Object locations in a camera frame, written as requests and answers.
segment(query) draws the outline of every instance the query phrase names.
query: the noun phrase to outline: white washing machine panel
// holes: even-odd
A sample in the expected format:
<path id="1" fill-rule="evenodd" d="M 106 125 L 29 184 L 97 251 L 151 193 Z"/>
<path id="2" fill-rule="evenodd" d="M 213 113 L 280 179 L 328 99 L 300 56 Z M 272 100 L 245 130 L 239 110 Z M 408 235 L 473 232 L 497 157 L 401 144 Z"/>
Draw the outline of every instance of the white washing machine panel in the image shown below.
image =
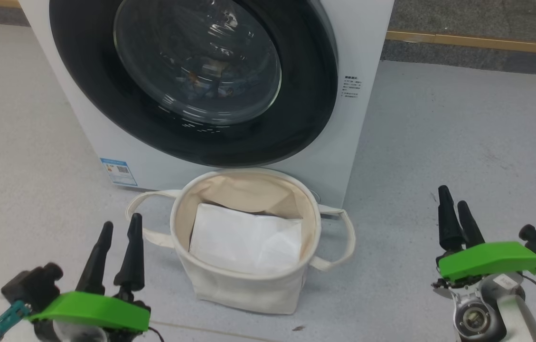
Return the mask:
<path id="1" fill-rule="evenodd" d="M 116 184 L 142 189 L 178 189 L 194 177 L 214 169 L 155 149 L 104 115 L 77 85 L 57 51 L 49 19 L 49 1 L 19 2 L 88 140 L 99 158 L 103 158 L 103 166 Z M 317 193 L 323 204 L 341 206 L 344 201 L 393 2 L 309 2 L 316 8 L 314 15 L 320 18 L 336 45 L 333 50 L 337 52 L 338 77 L 333 111 L 312 143 L 292 156 L 264 167 L 300 179 Z M 115 170 L 109 167 L 110 160 L 114 161 Z M 125 174 L 124 164 L 120 163 L 125 163 L 131 177 Z"/>

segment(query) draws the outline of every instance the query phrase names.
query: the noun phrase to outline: gray floor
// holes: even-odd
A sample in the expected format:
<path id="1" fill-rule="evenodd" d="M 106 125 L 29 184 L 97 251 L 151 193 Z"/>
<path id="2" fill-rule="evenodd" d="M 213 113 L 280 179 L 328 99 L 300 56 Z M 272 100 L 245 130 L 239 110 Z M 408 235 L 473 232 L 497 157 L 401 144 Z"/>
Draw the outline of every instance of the gray floor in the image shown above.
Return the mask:
<path id="1" fill-rule="evenodd" d="M 536 41 L 536 0 L 396 0 L 390 29 Z"/>
<path id="2" fill-rule="evenodd" d="M 493 48 L 387 40 L 382 48 L 381 60 L 536 74 L 536 54 Z"/>
<path id="3" fill-rule="evenodd" d="M 468 201 L 488 240 L 516 240 L 520 227 L 536 225 L 536 76 L 382 62 L 344 205 L 357 253 L 329 273 L 311 270 L 296 314 L 196 301 L 175 253 L 153 245 L 138 298 L 167 341 L 450 342 L 452 304 L 429 286 L 441 253 L 433 199 L 441 184 Z M 114 292 L 123 211 L 136 194 L 110 184 L 31 29 L 0 26 L 0 287 L 53 261 L 65 271 L 59 286 L 73 289 L 111 219 L 105 283 Z M 165 200 L 141 212 L 148 227 L 166 229 L 169 209 Z M 318 253 L 335 257 L 341 227 L 325 225 Z M 536 288 L 525 288 L 536 316 Z M 6 307 L 0 299 L 0 313 Z M 26 324 L 5 339 L 31 340 Z"/>

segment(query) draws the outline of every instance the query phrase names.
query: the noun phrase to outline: sticker on robot arm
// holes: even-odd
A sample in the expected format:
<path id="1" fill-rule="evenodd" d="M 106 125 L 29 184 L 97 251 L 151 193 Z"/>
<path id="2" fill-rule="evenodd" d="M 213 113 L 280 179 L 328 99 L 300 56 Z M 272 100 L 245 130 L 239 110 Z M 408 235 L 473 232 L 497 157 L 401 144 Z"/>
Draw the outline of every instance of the sticker on robot arm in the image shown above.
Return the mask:
<path id="1" fill-rule="evenodd" d="M 100 158 L 103 168 L 107 171 L 110 179 L 114 184 L 124 185 L 124 186 L 137 186 L 135 177 L 129 169 L 129 165 L 125 161 L 119 160 L 110 160 L 105 158 Z"/>
<path id="2" fill-rule="evenodd" d="M 511 279 L 511 277 L 509 277 L 508 275 L 499 275 L 494 278 L 494 282 L 502 286 L 502 288 L 504 288 L 505 290 L 510 290 L 515 286 L 519 285 L 516 281 L 513 281 L 513 279 Z"/>

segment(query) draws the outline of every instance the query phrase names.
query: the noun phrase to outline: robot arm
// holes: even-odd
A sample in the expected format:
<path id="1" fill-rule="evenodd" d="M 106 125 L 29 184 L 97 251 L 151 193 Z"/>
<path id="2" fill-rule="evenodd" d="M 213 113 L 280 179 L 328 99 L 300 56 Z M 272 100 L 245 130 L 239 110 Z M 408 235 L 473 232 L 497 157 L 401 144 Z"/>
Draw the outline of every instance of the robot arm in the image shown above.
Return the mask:
<path id="1" fill-rule="evenodd" d="M 526 246 L 485 243 L 466 202 L 458 203 L 460 228 L 446 186 L 439 188 L 439 200 L 439 238 L 445 253 L 437 258 L 442 278 L 433 287 L 454 300 L 457 340 L 536 342 L 536 321 L 520 285 L 523 271 L 536 274 L 535 228 L 521 230 Z"/>
<path id="2" fill-rule="evenodd" d="M 0 316 L 0 340 L 22 320 L 34 325 L 43 342 L 130 342 L 149 328 L 150 307 L 135 301 L 133 292 L 144 288 L 141 215 L 133 214 L 129 246 L 114 278 L 118 294 L 104 296 L 103 271 L 112 244 L 113 225 L 106 222 L 92 249 L 76 290 L 61 294 L 55 281 L 63 271 L 50 263 L 23 271 L 1 289 L 11 307 Z"/>

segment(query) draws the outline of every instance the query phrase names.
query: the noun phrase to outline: white laundry basket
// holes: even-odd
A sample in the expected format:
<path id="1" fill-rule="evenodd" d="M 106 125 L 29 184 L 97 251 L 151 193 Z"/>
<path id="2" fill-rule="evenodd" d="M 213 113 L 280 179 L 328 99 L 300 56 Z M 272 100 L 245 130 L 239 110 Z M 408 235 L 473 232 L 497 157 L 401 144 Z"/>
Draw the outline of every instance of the white laundry basket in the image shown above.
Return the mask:
<path id="1" fill-rule="evenodd" d="M 170 235 L 143 229 L 155 245 L 174 248 L 199 299 L 264 314 L 292 314 L 304 285 L 308 265 L 321 271 L 352 257 L 356 236 L 345 210 L 316 203 L 310 190 L 293 177 L 268 169 L 229 169 L 205 173 L 183 190 L 146 192 L 126 210 L 131 219 L 139 204 L 152 196 L 175 199 Z M 212 203 L 253 214 L 302 219 L 302 248 L 298 264 L 274 275 L 250 275 L 211 266 L 189 253 L 190 236 L 200 203 Z M 315 256 L 320 238 L 320 214 L 339 215 L 346 224 L 348 244 L 342 258 L 329 262 Z"/>

